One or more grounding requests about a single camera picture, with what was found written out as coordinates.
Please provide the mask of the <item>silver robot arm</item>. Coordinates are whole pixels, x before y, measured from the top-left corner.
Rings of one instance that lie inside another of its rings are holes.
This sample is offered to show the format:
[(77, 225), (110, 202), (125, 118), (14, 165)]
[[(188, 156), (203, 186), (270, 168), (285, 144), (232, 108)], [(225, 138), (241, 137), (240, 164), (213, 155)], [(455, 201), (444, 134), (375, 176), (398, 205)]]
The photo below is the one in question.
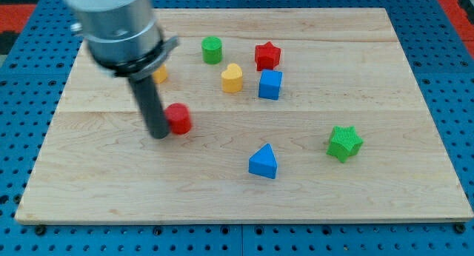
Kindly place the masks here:
[(153, 138), (168, 136), (152, 74), (179, 45), (165, 38), (150, 0), (63, 0), (77, 22), (70, 29), (87, 42), (93, 60), (114, 77), (128, 80), (142, 118)]

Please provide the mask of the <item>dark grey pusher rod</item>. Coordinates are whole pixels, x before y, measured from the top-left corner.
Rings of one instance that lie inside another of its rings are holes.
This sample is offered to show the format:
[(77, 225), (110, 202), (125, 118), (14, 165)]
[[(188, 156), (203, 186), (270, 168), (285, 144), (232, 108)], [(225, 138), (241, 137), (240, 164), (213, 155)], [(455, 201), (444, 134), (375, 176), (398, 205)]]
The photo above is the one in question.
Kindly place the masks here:
[(151, 76), (141, 80), (129, 78), (128, 81), (150, 136), (155, 139), (167, 137), (170, 128), (153, 78)]

